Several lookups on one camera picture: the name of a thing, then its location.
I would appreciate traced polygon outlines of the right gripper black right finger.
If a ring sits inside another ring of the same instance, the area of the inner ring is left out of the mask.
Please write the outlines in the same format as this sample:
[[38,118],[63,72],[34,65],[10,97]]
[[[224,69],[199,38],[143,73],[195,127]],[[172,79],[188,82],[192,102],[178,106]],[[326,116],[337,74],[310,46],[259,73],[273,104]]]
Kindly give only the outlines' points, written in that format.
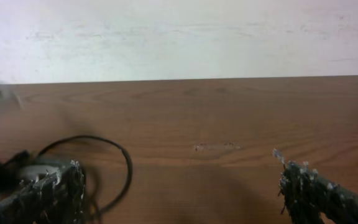
[[358,194],[310,169],[308,162],[286,161],[278,149],[272,154],[283,165],[278,195],[292,223],[323,223],[325,215],[334,223],[358,224]]

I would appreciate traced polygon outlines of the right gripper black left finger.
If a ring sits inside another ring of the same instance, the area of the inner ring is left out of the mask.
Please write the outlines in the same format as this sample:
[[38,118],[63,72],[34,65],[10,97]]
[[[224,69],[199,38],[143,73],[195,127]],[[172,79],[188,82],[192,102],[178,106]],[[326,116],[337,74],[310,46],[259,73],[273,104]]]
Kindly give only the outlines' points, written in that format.
[[0,183],[0,223],[85,223],[85,185],[78,161],[32,161]]

